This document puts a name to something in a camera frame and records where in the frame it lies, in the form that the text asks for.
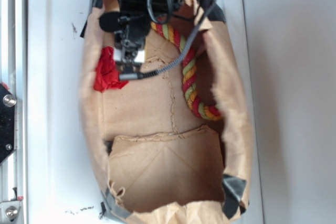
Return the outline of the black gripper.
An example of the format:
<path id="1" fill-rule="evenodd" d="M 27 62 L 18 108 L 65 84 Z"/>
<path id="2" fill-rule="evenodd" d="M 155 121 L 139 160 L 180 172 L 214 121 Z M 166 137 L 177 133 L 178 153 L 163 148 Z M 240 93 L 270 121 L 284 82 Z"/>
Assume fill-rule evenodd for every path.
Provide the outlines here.
<path id="1" fill-rule="evenodd" d="M 145 39 L 151 23 L 165 24 L 183 5 L 183 0 L 118 0 L 119 10 L 100 18 L 101 28 L 114 33 L 114 60 L 145 62 Z"/>

